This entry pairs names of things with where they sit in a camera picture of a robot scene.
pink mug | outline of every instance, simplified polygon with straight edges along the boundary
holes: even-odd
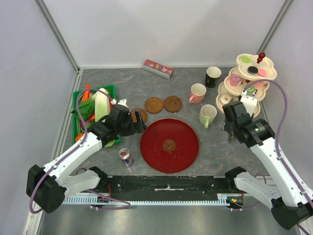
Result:
[[[240,86],[241,85],[241,77],[236,75],[236,74],[232,74],[230,76],[230,85],[232,87],[237,87],[237,86]]]
[[[199,104],[203,101],[206,93],[206,87],[200,83],[196,83],[191,87],[189,103]]]

wooden coaster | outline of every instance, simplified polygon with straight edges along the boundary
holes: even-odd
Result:
[[[133,122],[137,122],[137,118],[136,118],[136,115],[135,115],[135,111],[136,111],[136,110],[139,110],[139,111],[140,111],[142,121],[143,121],[144,123],[146,123],[146,121],[148,120],[148,116],[149,116],[149,115],[148,115],[147,111],[145,111],[144,109],[141,109],[141,108],[135,108],[135,109],[131,110]]]
[[[158,97],[151,97],[146,100],[145,109],[152,114],[159,113],[163,109],[163,101]]]
[[[182,100],[177,96],[169,96],[164,101],[164,108],[171,113],[178,112],[182,108]]]

electrical wire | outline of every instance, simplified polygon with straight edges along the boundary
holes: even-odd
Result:
[[[243,193],[241,194],[240,198],[243,198],[243,197],[245,196],[245,193],[246,193],[246,192],[243,191]]]
[[[111,197],[111,187],[110,187],[110,184],[108,184],[108,188],[109,188],[109,197]]]
[[[308,233],[308,231],[306,231],[300,224],[298,224],[298,227],[299,227],[299,229],[301,229],[302,232],[304,232],[306,235],[310,235],[310,234]]]
[[[99,208],[99,207],[95,207],[95,206],[91,206],[91,208],[93,209],[96,209],[96,210],[102,210],[102,211],[112,211],[112,210],[122,210],[122,209],[126,209],[126,208],[129,208],[131,206],[131,204],[129,202],[126,202],[126,201],[121,201],[121,200],[118,200],[118,199],[114,199],[114,198],[111,198],[111,197],[108,197],[108,196],[104,196],[96,191],[93,191],[91,189],[87,189],[86,190],[87,192],[91,192],[91,193],[94,193],[100,197],[104,197],[105,199],[107,200],[110,200],[110,201],[115,201],[115,202],[120,202],[120,203],[124,203],[124,204],[127,204],[127,206],[122,206],[122,207],[111,207],[111,208]]]
[[[76,175],[78,174],[78,172],[79,172],[80,170],[87,171],[85,168],[79,168],[78,171],[76,172]]]
[[[302,184],[298,181],[297,177],[294,175],[294,173],[292,172],[292,170],[290,169],[290,167],[286,163],[285,159],[281,157],[282,155],[281,155],[280,149],[279,149],[280,132],[281,132],[281,129],[282,129],[282,125],[283,125],[283,123],[285,121],[286,114],[287,114],[287,109],[288,109],[288,102],[287,102],[286,93],[285,93],[284,89],[281,87],[281,85],[279,85],[277,82],[269,80],[269,79],[259,79],[257,81],[251,82],[251,83],[249,83],[248,86],[246,86],[244,88],[243,92],[245,92],[249,87],[251,87],[252,85],[254,85],[257,82],[270,82],[270,83],[273,83],[274,85],[276,85],[278,87],[278,89],[283,94],[283,97],[284,97],[284,112],[283,112],[283,116],[282,116],[282,118],[281,118],[281,120],[280,120],[280,122],[278,124],[277,132],[276,132],[276,140],[275,140],[276,153],[277,153],[277,156],[278,156],[279,160],[281,161],[283,166],[286,168],[286,170],[289,173],[289,175],[292,177],[293,181],[297,184],[297,186],[299,187],[300,191],[305,196],[305,198],[309,202],[310,206],[313,208],[312,200],[310,199],[309,195],[305,192],[304,188],[302,187]]]
[[[246,201],[245,201],[245,196],[244,196],[244,195],[243,195],[243,197],[242,197],[242,200],[244,201],[244,202],[242,203],[242,205],[240,205],[240,204],[238,204],[238,203],[236,203],[236,202],[234,202],[234,204],[235,204],[235,205],[237,205],[238,207],[241,207],[241,208],[242,208],[242,207],[244,207],[245,202],[246,202]]]
[[[72,153],[74,153],[78,148],[80,148],[81,145],[82,145],[82,144],[85,142],[85,140],[87,139],[87,136],[88,136],[87,126],[86,126],[86,123],[83,121],[83,120],[84,120],[84,119],[83,119],[83,116],[82,116],[82,114],[81,114],[81,112],[80,112],[80,110],[79,110],[79,97],[80,97],[84,92],[86,92],[86,91],[98,91],[98,92],[104,94],[105,96],[107,96],[108,99],[109,99],[110,101],[112,101],[112,98],[111,98],[108,94],[106,94],[105,92],[103,92],[103,91],[101,91],[101,90],[99,90],[99,89],[95,89],[95,88],[84,89],[84,90],[82,90],[82,91],[78,94],[77,99],[76,99],[76,107],[77,107],[78,116],[79,116],[80,120],[82,120],[82,124],[83,124],[84,131],[85,131],[85,133],[84,133],[84,135],[83,135],[83,139],[82,139],[82,141],[81,141],[78,145],[76,145],[70,152],[68,152],[67,154],[65,154],[59,161],[57,161],[57,162],[42,176],[42,178],[38,181],[38,183],[36,184],[36,186],[35,186],[35,188],[34,188],[32,194],[31,194],[31,196],[30,196],[30,200],[29,200],[29,210],[30,210],[30,212],[31,212],[32,214],[37,214],[37,213],[39,213],[39,212],[41,212],[41,211],[43,210],[42,208],[40,208],[40,209],[37,210],[37,211],[35,211],[35,210],[33,209],[34,198],[35,198],[36,192],[37,192],[38,188],[40,187],[41,183],[45,180],[45,178],[46,178],[54,169],[56,169],[56,168],[60,165],[61,162],[63,162],[68,156],[70,156],[70,155],[71,155]]]

green crate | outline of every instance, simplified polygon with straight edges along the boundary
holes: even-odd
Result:
[[[115,86],[114,85],[107,85],[107,86],[102,86],[102,87],[95,87],[96,89],[100,89],[100,88],[104,88],[109,92],[109,95],[111,97],[113,97],[114,99],[116,99],[116,91],[115,91]],[[79,93],[82,90],[79,91],[75,91],[73,93],[73,109],[76,108],[76,99],[77,96],[79,95]],[[79,121],[75,118],[75,115],[73,116],[73,136],[72,136],[72,143],[75,144],[75,138],[78,134],[82,133],[82,131],[80,130],[80,125],[79,125]],[[114,144],[120,143],[122,141],[122,138],[119,137],[117,140],[115,140]]]

coffee cup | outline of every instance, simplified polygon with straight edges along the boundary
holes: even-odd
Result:
[[[213,88],[221,77],[222,71],[218,67],[209,67],[205,73],[205,85]]]
[[[200,111],[200,122],[204,125],[205,128],[209,127],[216,117],[217,109],[210,104],[203,105]]]
[[[200,83],[196,83],[192,85],[189,103],[191,104],[199,104],[203,101],[206,93],[206,87]]]
[[[232,74],[230,76],[230,85],[233,86],[233,87],[237,87],[237,86],[240,86],[241,84],[241,77],[239,75],[236,75],[236,74]]]

